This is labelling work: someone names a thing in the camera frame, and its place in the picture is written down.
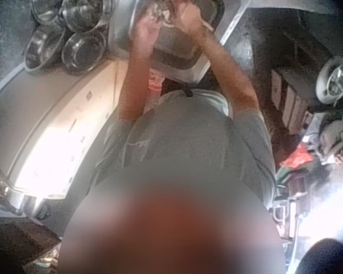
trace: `man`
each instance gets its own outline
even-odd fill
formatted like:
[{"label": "man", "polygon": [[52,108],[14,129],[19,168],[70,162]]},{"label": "man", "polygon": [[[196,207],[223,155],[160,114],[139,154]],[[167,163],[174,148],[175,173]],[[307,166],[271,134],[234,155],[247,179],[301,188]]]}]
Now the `man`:
[{"label": "man", "polygon": [[[194,90],[190,97],[175,91],[161,98],[157,109],[143,115],[150,57],[162,26],[143,16],[134,28],[118,118],[109,128],[93,181],[99,183],[120,168],[144,160],[200,160],[229,171],[269,207],[275,194],[274,160],[250,80],[203,26],[197,6],[181,3],[174,24],[209,58],[223,96]],[[233,119],[226,100],[232,106]]]},{"label": "man", "polygon": [[267,207],[272,202],[273,158],[252,84],[195,5],[180,4],[178,14],[176,26],[210,59],[234,119],[224,96],[200,90],[171,92],[143,115],[161,28],[143,16],[95,173],[102,184],[67,227],[59,273],[285,272],[271,216],[239,187],[246,184]]}]

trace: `stainless steel bowl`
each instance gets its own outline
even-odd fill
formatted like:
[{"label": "stainless steel bowl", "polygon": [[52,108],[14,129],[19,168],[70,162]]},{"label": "stainless steel bowl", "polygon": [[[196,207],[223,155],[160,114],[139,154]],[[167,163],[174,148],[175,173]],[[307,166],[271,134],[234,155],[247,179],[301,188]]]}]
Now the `stainless steel bowl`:
[{"label": "stainless steel bowl", "polygon": [[85,33],[108,24],[113,0],[63,0],[61,16],[75,33]]},{"label": "stainless steel bowl", "polygon": [[74,34],[63,47],[62,62],[72,74],[90,71],[99,64],[105,47],[106,39],[98,30]]},{"label": "stainless steel bowl", "polygon": [[38,23],[50,25],[56,21],[62,0],[31,0],[30,8]]},{"label": "stainless steel bowl", "polygon": [[34,72],[49,67],[59,57],[65,42],[65,32],[64,28],[57,25],[37,28],[26,48],[26,71]]}]

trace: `sink basin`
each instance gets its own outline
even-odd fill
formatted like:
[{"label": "sink basin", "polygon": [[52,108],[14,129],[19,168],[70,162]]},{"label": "sink basin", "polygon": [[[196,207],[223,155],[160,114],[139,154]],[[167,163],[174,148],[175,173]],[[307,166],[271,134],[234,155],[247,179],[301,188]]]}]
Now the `sink basin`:
[{"label": "sink basin", "polygon": [[[224,44],[246,10],[250,0],[194,0],[201,15]],[[118,0],[109,28],[109,51],[112,56],[128,59],[130,34],[135,19],[145,7],[145,0]],[[210,64],[188,36],[176,28],[162,27],[152,56],[152,68],[166,77],[183,83],[198,83]]]}]

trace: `gray t-shirt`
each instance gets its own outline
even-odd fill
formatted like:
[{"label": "gray t-shirt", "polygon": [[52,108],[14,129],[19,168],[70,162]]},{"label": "gray t-shirt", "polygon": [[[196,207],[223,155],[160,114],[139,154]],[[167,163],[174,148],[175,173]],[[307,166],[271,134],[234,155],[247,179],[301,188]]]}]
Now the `gray t-shirt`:
[{"label": "gray t-shirt", "polygon": [[167,94],[135,123],[115,119],[109,127],[93,183],[144,160],[183,158],[217,166],[232,183],[246,184],[270,207],[276,193],[270,138],[259,111],[234,119],[225,98],[213,91]]}]

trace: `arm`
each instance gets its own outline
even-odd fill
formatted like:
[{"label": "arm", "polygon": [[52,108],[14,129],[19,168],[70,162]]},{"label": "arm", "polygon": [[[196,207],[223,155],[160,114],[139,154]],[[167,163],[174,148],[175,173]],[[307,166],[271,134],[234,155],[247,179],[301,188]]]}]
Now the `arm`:
[{"label": "arm", "polygon": [[161,23],[152,20],[147,13],[135,25],[129,67],[119,97],[119,119],[134,122],[143,114],[149,86],[150,57],[160,28]]},{"label": "arm", "polygon": [[259,110],[258,98],[249,78],[203,26],[199,8],[192,4],[180,4],[176,26],[187,33],[210,60],[222,92],[233,106],[234,114],[246,109]]}]

